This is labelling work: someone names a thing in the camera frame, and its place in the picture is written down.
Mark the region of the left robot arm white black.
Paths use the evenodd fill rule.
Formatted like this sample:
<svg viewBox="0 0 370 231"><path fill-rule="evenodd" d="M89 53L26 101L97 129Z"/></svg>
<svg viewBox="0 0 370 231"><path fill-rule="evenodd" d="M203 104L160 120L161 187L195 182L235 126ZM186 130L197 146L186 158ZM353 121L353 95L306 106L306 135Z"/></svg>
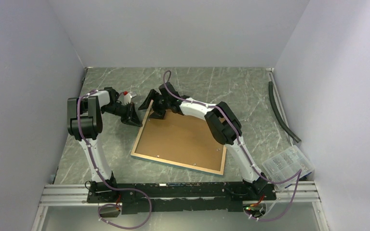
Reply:
<svg viewBox="0 0 370 231"><path fill-rule="evenodd" d="M100 141L103 114L120 117L125 125L141 127L132 91L117 92L112 87L92 90L80 97L67 100L67 130L83 148L91 171L91 193L99 193L106 202L115 201L119 189L113 171L107 163Z"/></svg>

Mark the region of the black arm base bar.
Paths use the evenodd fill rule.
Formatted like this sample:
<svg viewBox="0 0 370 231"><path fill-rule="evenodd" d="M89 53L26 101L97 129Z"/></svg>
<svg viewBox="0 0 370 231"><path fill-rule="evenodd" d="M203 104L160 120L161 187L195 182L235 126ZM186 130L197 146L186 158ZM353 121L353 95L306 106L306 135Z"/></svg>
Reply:
<svg viewBox="0 0 370 231"><path fill-rule="evenodd" d="M89 191L88 203L119 203L124 215L140 212L226 210L241 212L248 202L276 200L275 187L268 184L255 194L241 181L196 183L119 183L117 191ZM196 200L179 197L213 197Z"/></svg>

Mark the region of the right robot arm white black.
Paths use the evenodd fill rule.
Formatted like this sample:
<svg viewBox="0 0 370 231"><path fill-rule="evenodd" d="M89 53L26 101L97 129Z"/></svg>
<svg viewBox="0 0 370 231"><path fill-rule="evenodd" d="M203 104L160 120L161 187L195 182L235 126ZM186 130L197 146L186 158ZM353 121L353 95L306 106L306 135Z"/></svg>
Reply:
<svg viewBox="0 0 370 231"><path fill-rule="evenodd" d="M264 194L267 185L265 174L256 165L242 136L242 125L227 103L218 104L197 101L190 96L180 96L170 82L160 85L158 91L151 89L139 110L152 108L149 116L154 119L164 119L166 111L183 116L193 116L204 120L213 136L224 145L235 159L246 185L246 195L259 199Z"/></svg>

